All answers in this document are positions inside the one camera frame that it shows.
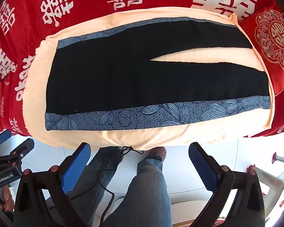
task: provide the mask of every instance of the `brown shoe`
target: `brown shoe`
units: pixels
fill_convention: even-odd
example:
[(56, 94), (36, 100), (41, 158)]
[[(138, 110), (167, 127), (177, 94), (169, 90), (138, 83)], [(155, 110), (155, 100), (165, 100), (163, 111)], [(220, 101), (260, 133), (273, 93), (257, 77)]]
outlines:
[(149, 150), (148, 157), (159, 155), (162, 161), (166, 158), (166, 149), (164, 147), (155, 147)]

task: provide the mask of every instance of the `peach fabric cover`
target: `peach fabric cover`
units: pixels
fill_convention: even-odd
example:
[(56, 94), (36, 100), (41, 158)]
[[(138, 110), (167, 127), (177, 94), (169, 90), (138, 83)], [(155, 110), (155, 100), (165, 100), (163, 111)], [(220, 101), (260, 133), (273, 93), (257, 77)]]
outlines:
[[(269, 129), (274, 115), (274, 93), (270, 79), (271, 109), (268, 110), (256, 109), (210, 121), (150, 129), (114, 131), (47, 131), (45, 129), (46, 86), (58, 40), (141, 20), (181, 16), (236, 25), (243, 32), (237, 24), (235, 14), (227, 17), (202, 9), (160, 7), (110, 14), (74, 25), (55, 35), (46, 37), (41, 42), (40, 47), (36, 49), (36, 58), (30, 67), (23, 94), (23, 117), (31, 136), (51, 146), (77, 148), (81, 142), (87, 142), (92, 149), (106, 146), (132, 146), (134, 149), (148, 150), (156, 146), (188, 145), (195, 141), (216, 142), (221, 139), (251, 136)], [(153, 60), (204, 63), (232, 62), (267, 72), (255, 48), (192, 49), (161, 56)]]

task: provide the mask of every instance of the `floor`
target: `floor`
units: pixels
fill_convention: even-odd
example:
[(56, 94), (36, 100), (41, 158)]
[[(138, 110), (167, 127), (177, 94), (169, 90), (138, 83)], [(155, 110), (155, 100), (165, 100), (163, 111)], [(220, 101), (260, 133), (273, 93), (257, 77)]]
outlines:
[[(16, 135), (0, 146), (0, 155), (9, 154), (10, 151), (23, 142), (26, 137)], [(205, 152), (215, 158), (220, 165), (227, 165), (231, 170), (245, 172), (251, 164), (263, 169), (274, 176), (278, 176), (284, 170), (284, 163), (271, 163), (274, 152), (284, 157), (284, 133), (272, 137), (240, 138), (224, 140), (215, 144), (201, 144)], [(167, 183), (167, 190), (171, 203), (191, 200), (208, 200), (211, 192), (207, 191), (198, 173), (188, 157), (188, 145), (166, 147), (167, 157), (163, 164), (163, 174)], [(47, 171), (52, 165), (59, 165), (66, 156), (74, 152), (63, 147), (51, 147), (35, 140), (35, 148), (22, 160), (22, 170), (29, 168), (33, 172)], [(127, 188), (136, 175), (137, 164), (143, 156), (131, 151), (125, 156), (118, 170), (108, 186), (108, 189), (116, 194), (115, 200), (124, 197)], [(13, 195), (16, 195), (19, 181), (13, 183)], [(268, 191), (265, 185), (261, 185), (263, 192)], [(235, 196), (235, 190), (231, 192), (224, 210), (220, 216), (226, 217)], [(111, 195), (105, 192), (96, 215), (101, 216), (106, 208)]]

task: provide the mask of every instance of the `person's hand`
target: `person's hand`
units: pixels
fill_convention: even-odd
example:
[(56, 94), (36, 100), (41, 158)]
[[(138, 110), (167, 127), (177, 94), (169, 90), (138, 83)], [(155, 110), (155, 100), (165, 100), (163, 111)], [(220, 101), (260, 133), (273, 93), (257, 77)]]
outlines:
[(13, 198), (11, 197), (9, 187), (7, 185), (3, 187), (2, 196), (5, 200), (5, 203), (4, 205), (0, 204), (0, 211), (13, 211), (15, 208), (15, 204)]

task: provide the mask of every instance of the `pants leg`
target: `pants leg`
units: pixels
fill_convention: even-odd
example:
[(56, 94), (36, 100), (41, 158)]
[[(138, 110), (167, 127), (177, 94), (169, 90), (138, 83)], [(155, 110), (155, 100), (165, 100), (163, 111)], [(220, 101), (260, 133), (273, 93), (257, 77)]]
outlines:
[[(120, 147), (100, 148), (92, 161), (84, 168), (74, 189), (67, 193), (77, 211), (90, 226), (93, 225), (96, 209), (102, 200), (105, 191), (99, 183), (95, 185), (97, 181), (97, 171), (100, 170), (101, 167), (102, 169), (117, 169), (122, 156), (121, 151), (119, 150)], [(99, 181), (103, 186), (107, 187), (115, 172), (116, 170), (101, 171)], [(47, 204), (50, 208), (53, 220), (58, 224), (65, 226), (54, 207), (51, 198), (47, 200)]]
[(160, 156), (142, 160), (123, 202), (103, 227), (171, 227), (171, 204)]

